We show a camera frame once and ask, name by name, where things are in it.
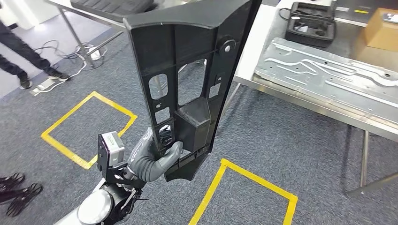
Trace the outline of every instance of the black molded part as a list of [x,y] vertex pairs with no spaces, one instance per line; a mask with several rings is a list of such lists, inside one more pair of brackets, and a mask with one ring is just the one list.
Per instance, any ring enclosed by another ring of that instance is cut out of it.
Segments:
[[[182,141],[191,152],[166,171],[167,181],[192,180],[212,151],[222,108],[260,4],[261,0],[202,0],[124,19],[159,157],[175,141]],[[207,60],[201,95],[179,105],[178,70],[200,59]],[[160,74],[167,76],[168,92],[152,99],[149,80]],[[218,94],[210,98],[210,88],[218,84]],[[155,113],[166,108],[170,117],[157,122]],[[166,125],[172,138],[163,145],[159,130]]]
[[114,21],[143,13],[153,5],[153,0],[70,0],[73,7]]
[[[308,26],[307,32],[295,29],[299,24]],[[324,20],[310,19],[301,17],[300,19],[290,19],[285,33],[285,39],[306,45],[328,47],[336,36],[336,23]]]
[[335,11],[330,6],[321,6],[304,2],[294,2],[290,10],[290,17],[292,16],[333,21],[335,18]]

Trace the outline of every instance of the yellow floor tape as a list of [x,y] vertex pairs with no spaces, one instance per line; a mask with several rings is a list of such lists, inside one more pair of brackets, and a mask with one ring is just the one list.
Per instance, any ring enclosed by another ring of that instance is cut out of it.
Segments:
[[62,154],[64,154],[66,157],[68,157],[70,160],[78,164],[79,166],[83,167],[84,169],[88,170],[92,167],[94,163],[97,162],[97,155],[95,155],[89,162],[85,161],[82,159],[80,156],[69,150],[67,147],[65,147],[63,144],[59,143],[59,141],[55,140],[53,137],[50,136],[50,132],[53,131],[57,126],[59,126],[64,120],[66,120],[72,113],[74,113],[78,108],[80,108],[84,103],[86,103],[88,100],[90,100],[92,97],[96,97],[100,101],[110,105],[111,107],[121,111],[122,113],[128,115],[130,117],[130,120],[127,122],[126,126],[119,131],[118,135],[122,136],[124,132],[134,123],[135,119],[137,118],[136,115],[134,115],[130,110],[124,108],[123,106],[118,105],[117,103],[113,102],[112,100],[109,100],[108,98],[100,95],[98,92],[93,91],[90,95],[88,95],[86,98],[84,98],[79,104],[77,104],[75,107],[73,107],[69,112],[67,112],[64,116],[62,116],[58,121],[56,121],[53,125],[51,125],[47,130],[45,130],[41,134],[41,138],[43,138],[47,143],[52,145],[54,148],[56,148],[58,151],[60,151]]
[[286,215],[285,215],[285,219],[283,220],[283,225],[290,225],[291,221],[293,219],[293,214],[294,214],[294,210],[296,209],[296,203],[297,203],[297,196],[281,189],[280,187],[264,180],[263,178],[243,169],[242,167],[239,167],[235,164],[233,164],[232,162],[226,160],[226,159],[221,159],[221,166],[218,169],[212,183],[210,184],[210,187],[208,189],[208,191],[205,194],[205,197],[203,197],[202,202],[200,203],[198,209],[196,209],[195,214],[193,215],[192,219],[189,222],[189,225],[195,225],[199,222],[200,218],[202,217],[203,212],[205,211],[207,205],[210,202],[210,199],[212,198],[215,189],[217,188],[218,184],[221,181],[222,175],[225,173],[225,170],[228,168],[230,168],[233,171],[236,171],[238,173],[240,173],[241,175],[261,184],[262,186],[274,191],[275,193],[287,198],[289,200],[289,204],[287,206],[287,210],[286,210]]

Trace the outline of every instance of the table leg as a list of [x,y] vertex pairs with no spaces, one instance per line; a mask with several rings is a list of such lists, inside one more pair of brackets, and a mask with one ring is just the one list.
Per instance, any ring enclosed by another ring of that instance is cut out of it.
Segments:
[[73,35],[73,37],[75,38],[77,44],[79,44],[79,47],[80,47],[80,49],[82,50],[82,55],[83,55],[83,57],[88,61],[89,65],[90,65],[91,67],[94,67],[94,63],[93,63],[92,59],[90,58],[90,56],[87,55],[87,53],[86,53],[86,51],[85,51],[85,49],[84,49],[84,46],[83,46],[82,42],[80,41],[79,37],[77,36],[75,30],[73,29],[72,25],[70,24],[68,18],[67,18],[66,15],[64,14],[63,10],[62,10],[61,8],[58,8],[58,10],[60,11],[61,16],[62,16],[63,19],[65,20],[66,25],[68,26],[70,32],[72,32],[72,35]]
[[366,185],[367,151],[368,151],[368,148],[369,148],[369,131],[365,130],[364,134],[363,134],[362,167],[361,167],[360,187],[363,187],[363,186]]
[[161,85],[161,81],[159,79],[159,76],[153,77],[153,80],[156,83],[156,87],[158,88],[158,92],[159,92],[160,96],[163,97],[164,94],[163,94],[163,89],[162,89],[162,85]]
[[178,73],[180,73],[180,72],[186,67],[186,65],[187,65],[187,64],[185,64],[185,65],[183,65],[182,67],[180,67],[179,70],[178,70]]
[[369,132],[365,131],[363,138],[363,149],[362,149],[362,168],[361,168],[360,187],[355,190],[349,191],[347,193],[348,196],[364,194],[367,191],[381,188],[389,183],[392,183],[395,179],[398,178],[398,172],[396,172],[387,177],[381,178],[380,180],[376,180],[372,183],[366,184],[368,143],[369,143]]
[[87,53],[87,55],[91,55],[93,54],[96,50],[102,48],[103,46],[105,46],[106,44],[108,44],[109,42],[111,42],[113,39],[117,38],[118,36],[120,36],[121,34],[123,34],[123,31],[119,31],[116,34],[114,34],[112,37],[108,38],[106,41],[102,42],[99,46],[95,47],[94,49],[92,49],[91,51],[89,51]]
[[237,90],[239,89],[241,83],[238,83],[236,88],[234,89],[234,91],[231,94],[231,97],[227,100],[227,102],[224,104],[224,108],[222,109],[222,113],[221,113],[221,118],[224,117],[225,112],[227,111],[228,107],[231,104],[232,99],[234,98],[234,96],[236,95]]

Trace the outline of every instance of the metal sheet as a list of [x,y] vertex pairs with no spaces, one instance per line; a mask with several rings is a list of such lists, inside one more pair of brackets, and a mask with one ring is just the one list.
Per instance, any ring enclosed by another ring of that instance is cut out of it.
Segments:
[[277,37],[260,57],[255,73],[398,128],[398,73],[394,71]]

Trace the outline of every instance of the gray robotic finger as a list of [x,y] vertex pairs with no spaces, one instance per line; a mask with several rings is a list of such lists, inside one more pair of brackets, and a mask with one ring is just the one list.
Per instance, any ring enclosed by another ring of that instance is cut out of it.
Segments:
[[153,143],[152,129],[148,128],[136,144],[129,157],[127,168],[145,182],[152,182],[162,176],[180,157],[183,143],[175,142],[163,157],[155,160],[150,151]]

